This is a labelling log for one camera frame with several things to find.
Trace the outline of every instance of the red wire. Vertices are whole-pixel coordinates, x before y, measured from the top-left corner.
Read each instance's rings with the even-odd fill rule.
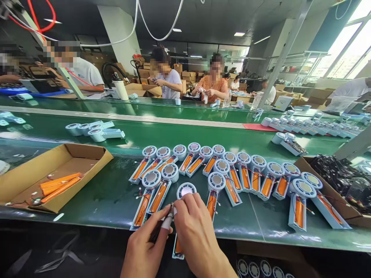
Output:
[[[80,79],[79,77],[77,77],[72,71],[70,71],[68,68],[65,68],[70,74],[72,74],[74,77],[76,77],[77,79],[79,79],[81,82],[85,83],[86,85],[92,87],[92,88],[95,88],[95,89],[98,89],[98,90],[101,90],[104,92],[104,89],[101,89],[101,88],[98,88],[98,87],[95,87],[93,85],[90,85],[89,83],[83,81],[82,79]]]

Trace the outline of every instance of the blue tray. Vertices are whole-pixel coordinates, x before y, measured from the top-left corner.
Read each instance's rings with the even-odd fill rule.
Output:
[[[20,87],[20,88],[0,88],[0,94],[1,95],[17,95],[19,93],[29,93],[33,97],[50,97],[50,96],[53,96],[53,95],[62,95],[62,94],[65,94],[65,93],[69,93],[69,91],[66,90],[66,89],[61,89],[60,91],[57,91],[57,92],[41,94],[41,93],[31,93],[25,87]]]

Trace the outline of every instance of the workbench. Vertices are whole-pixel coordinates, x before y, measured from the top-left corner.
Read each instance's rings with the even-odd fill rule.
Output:
[[[64,142],[104,146],[114,155],[114,159],[60,210],[64,215],[55,223],[129,229],[140,200],[135,199],[139,186],[130,184],[128,179],[142,159],[142,149],[148,145],[172,149],[177,144],[196,141],[202,146],[221,144],[234,153],[259,154],[267,161],[297,160],[271,142],[274,132],[244,129],[242,123],[254,122],[253,113],[247,111],[152,104],[129,104],[131,108],[127,108],[128,104],[122,102],[50,99],[37,99],[37,111],[27,111],[24,103],[3,100],[0,100],[2,105],[23,110],[14,114],[32,127],[25,129],[13,123],[0,127],[0,160],[9,162],[12,167]],[[68,124],[100,119],[112,119],[115,128],[125,132],[125,139],[94,143],[89,137],[72,137],[65,130]],[[188,124],[190,121],[194,121],[193,125]],[[309,155],[333,154],[346,141],[339,137],[298,135],[298,142]],[[171,186],[165,204],[176,199],[177,187],[185,181],[195,184],[206,201],[207,179],[198,170],[192,178],[180,176]],[[214,219],[218,238],[361,252],[371,249],[371,230],[360,227],[333,230],[312,202],[308,202],[308,208],[315,215],[307,213],[308,231],[297,233],[287,225],[289,199],[271,198],[263,202],[248,193],[240,193],[240,197],[243,203],[232,208],[226,192],[221,192],[218,200],[221,206],[217,206],[218,215]],[[0,219],[53,222],[55,217],[55,214],[0,207]]]

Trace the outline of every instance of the white pillar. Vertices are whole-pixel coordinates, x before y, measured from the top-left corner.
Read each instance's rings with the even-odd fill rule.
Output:
[[[131,15],[119,7],[98,6],[98,9],[111,42],[122,40],[131,33],[134,26]],[[112,45],[112,48],[117,61],[123,65],[125,71],[133,74],[134,68],[130,61],[134,54],[141,54],[136,32],[134,31],[126,41]]]

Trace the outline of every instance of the factory floor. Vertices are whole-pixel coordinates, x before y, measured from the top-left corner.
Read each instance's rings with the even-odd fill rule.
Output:
[[[34,273],[36,269],[61,257],[52,251],[53,245],[61,236],[65,236],[55,246],[56,249],[66,245],[76,234],[77,240],[71,250],[83,263],[67,257],[56,269],[44,273]],[[131,232],[120,229],[106,229],[98,227],[86,227],[76,225],[51,224],[40,222],[1,221],[0,238],[2,239],[3,251],[6,250],[0,264],[1,277],[119,277],[126,251],[126,245]],[[249,242],[219,239],[219,246],[227,255],[231,265],[236,268],[237,252],[250,254],[253,248],[248,248]],[[287,256],[295,255],[285,245],[262,244],[258,249],[271,250],[272,257],[286,260]],[[157,277],[194,277],[189,270],[186,261],[172,259],[174,235],[170,235],[167,241],[160,270]],[[29,250],[31,254],[21,269],[15,270],[10,275],[9,268],[22,255]],[[306,263],[315,273],[310,277],[356,277],[371,275],[371,256],[368,253],[338,251],[330,249],[300,248]],[[303,271],[299,277],[309,277]]]

